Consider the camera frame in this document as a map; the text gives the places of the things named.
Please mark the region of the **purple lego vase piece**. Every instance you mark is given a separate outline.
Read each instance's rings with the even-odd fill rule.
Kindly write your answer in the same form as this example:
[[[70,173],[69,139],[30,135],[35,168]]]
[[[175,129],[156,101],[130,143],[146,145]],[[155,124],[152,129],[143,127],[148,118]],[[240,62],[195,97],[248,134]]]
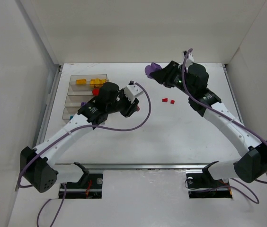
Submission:
[[[147,65],[145,67],[144,72],[148,78],[152,79],[151,73],[159,71],[161,69],[162,67],[159,64],[152,62],[150,65]]]

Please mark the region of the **yellow striped lego brick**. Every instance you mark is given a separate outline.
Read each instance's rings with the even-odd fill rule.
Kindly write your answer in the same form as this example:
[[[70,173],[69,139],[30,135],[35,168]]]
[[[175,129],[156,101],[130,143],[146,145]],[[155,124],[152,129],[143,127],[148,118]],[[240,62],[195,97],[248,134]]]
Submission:
[[[76,85],[86,85],[87,81],[86,79],[77,79]]]

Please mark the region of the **red rounded lego brick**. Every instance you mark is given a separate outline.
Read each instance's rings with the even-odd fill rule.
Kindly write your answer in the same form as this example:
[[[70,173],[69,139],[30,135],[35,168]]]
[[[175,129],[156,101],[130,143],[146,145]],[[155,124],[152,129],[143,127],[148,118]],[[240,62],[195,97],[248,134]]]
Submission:
[[[93,94],[94,96],[98,96],[98,95],[99,95],[99,88],[95,88],[95,89],[93,89],[93,90],[92,90],[92,94]]]

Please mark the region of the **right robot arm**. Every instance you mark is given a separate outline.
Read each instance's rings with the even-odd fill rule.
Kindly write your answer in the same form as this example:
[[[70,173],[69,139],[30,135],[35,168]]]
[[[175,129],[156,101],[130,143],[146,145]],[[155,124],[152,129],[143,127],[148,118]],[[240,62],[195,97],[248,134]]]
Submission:
[[[236,148],[240,158],[208,164],[202,170],[205,180],[235,177],[251,183],[267,172],[267,140],[237,121],[219,96],[207,87],[209,74],[203,65],[193,62],[180,65],[171,61],[162,68],[152,63],[146,66],[145,74],[164,87],[176,87],[188,95],[191,108]]]

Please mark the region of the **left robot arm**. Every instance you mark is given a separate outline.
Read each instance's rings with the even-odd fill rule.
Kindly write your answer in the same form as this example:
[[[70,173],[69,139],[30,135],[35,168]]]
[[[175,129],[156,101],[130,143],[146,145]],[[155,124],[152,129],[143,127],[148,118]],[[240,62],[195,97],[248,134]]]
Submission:
[[[99,94],[82,106],[57,133],[34,148],[25,147],[20,153],[20,178],[25,178],[38,192],[48,191],[55,183],[83,185],[89,171],[75,162],[58,167],[56,162],[77,140],[102,128],[109,114],[120,113],[125,118],[139,111],[138,96],[143,89],[137,83],[120,89],[112,82],[105,83]]]

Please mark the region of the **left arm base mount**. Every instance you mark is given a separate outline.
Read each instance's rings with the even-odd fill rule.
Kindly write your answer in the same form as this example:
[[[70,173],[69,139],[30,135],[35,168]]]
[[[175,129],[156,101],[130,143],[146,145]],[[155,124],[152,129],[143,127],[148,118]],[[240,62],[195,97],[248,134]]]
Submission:
[[[103,172],[91,172],[84,184],[67,183],[66,199],[101,199]]]

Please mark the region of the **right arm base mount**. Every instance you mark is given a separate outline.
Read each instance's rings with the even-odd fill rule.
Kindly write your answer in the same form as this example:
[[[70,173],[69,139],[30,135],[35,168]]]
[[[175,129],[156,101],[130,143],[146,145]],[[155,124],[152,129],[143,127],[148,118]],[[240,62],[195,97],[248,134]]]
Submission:
[[[186,173],[185,187],[190,199],[232,199],[229,180],[214,180],[203,173]]]

